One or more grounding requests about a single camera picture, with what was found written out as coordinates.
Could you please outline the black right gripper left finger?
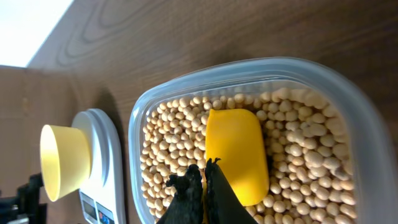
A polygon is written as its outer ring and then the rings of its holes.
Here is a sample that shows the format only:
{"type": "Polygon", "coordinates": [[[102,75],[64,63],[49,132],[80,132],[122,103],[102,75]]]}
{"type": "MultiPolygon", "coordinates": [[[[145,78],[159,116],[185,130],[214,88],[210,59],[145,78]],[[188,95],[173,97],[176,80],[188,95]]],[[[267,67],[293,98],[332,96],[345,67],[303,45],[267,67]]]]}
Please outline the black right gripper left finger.
{"type": "Polygon", "coordinates": [[[201,224],[203,222],[203,187],[201,174],[196,164],[188,166],[183,176],[171,175],[166,182],[173,187],[174,197],[157,223],[160,224],[201,224]]]}

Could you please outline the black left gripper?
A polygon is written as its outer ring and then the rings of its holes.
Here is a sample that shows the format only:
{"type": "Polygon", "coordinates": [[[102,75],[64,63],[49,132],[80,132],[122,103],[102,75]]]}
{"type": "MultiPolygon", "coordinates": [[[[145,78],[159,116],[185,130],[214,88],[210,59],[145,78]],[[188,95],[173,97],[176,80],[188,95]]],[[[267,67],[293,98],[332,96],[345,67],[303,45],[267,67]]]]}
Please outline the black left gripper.
{"type": "Polygon", "coordinates": [[[43,186],[42,174],[34,174],[16,190],[15,196],[1,198],[1,223],[46,224],[47,204],[40,203],[43,186]]]}

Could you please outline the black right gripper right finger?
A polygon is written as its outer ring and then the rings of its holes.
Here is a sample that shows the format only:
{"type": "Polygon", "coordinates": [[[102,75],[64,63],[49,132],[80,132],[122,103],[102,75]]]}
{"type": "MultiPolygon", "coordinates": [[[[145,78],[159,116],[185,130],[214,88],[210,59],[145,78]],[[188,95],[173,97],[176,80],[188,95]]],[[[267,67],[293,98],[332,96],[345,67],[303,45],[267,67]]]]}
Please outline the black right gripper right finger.
{"type": "Polygon", "coordinates": [[[239,202],[217,162],[208,159],[205,168],[205,208],[211,224],[256,224],[257,222],[239,202]]]}

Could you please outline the yellow plastic bowl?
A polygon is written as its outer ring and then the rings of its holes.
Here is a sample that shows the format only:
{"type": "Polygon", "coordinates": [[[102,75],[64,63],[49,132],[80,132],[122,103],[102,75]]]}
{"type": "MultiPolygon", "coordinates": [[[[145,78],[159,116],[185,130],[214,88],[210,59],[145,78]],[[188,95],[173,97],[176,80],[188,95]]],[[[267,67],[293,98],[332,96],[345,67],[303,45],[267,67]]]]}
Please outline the yellow plastic bowl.
{"type": "Polygon", "coordinates": [[[50,201],[79,189],[91,174],[91,146],[85,133],[72,127],[44,125],[40,134],[40,167],[50,201]]]}

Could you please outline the yellow plastic scoop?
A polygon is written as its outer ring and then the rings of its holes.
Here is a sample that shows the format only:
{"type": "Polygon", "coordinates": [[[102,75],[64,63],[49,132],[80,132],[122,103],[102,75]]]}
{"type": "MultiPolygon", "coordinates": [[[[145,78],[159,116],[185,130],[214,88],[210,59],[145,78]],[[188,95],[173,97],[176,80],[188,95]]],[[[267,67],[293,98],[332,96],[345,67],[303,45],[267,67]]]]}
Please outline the yellow plastic scoop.
{"type": "Polygon", "coordinates": [[[206,125],[206,162],[220,166],[239,202],[247,209],[269,191],[269,172],[262,128],[245,109],[211,110],[206,125]]]}

